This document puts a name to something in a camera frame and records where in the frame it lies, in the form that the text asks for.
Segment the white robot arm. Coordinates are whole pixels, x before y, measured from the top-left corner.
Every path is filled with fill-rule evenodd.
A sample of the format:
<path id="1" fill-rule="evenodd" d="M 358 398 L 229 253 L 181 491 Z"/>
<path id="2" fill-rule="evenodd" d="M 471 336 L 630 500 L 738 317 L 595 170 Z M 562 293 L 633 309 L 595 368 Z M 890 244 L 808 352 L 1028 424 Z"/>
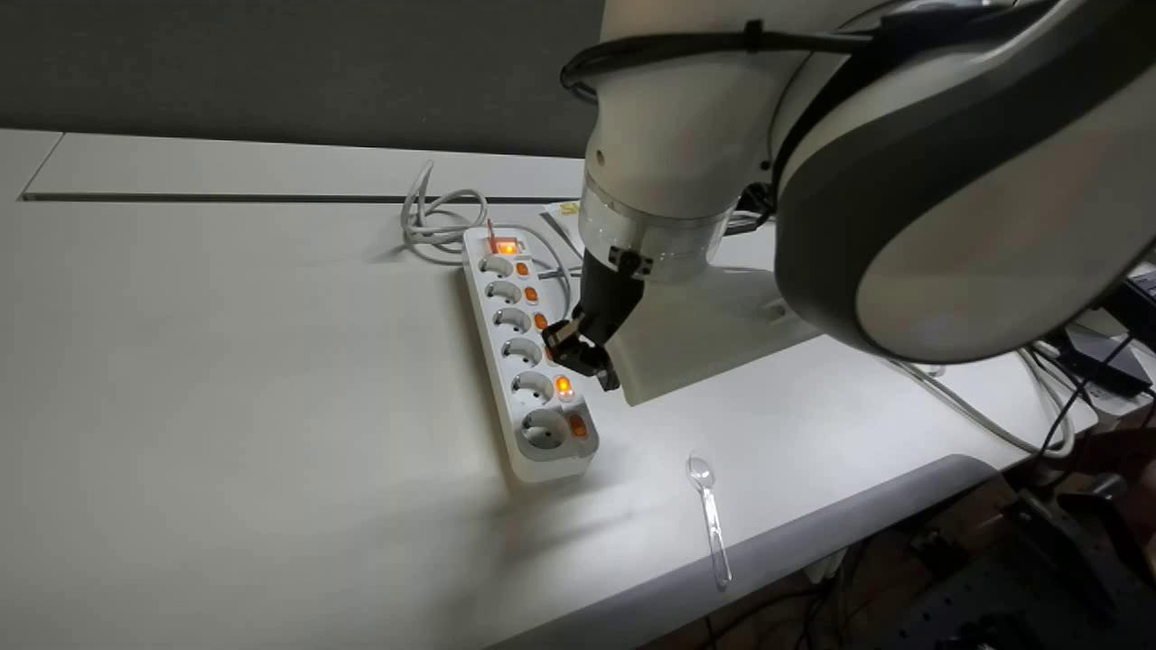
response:
<path id="1" fill-rule="evenodd" d="M 830 336 L 961 365 L 1156 242 L 1156 0 L 604 0 L 554 360 L 649 400 Z"/>

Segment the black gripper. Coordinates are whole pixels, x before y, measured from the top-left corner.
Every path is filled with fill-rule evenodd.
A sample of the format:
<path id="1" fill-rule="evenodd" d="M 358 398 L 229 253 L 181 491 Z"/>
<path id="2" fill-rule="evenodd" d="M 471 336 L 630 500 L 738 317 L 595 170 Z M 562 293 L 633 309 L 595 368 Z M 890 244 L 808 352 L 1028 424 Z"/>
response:
<path id="1" fill-rule="evenodd" d="M 643 300 L 649 261 L 633 250 L 612 250 L 612 261 L 580 261 L 580 300 L 578 306 L 541 331 L 547 354 L 595 380 L 604 389 L 616 389 L 621 380 L 612 365 L 607 343 L 630 321 Z"/>

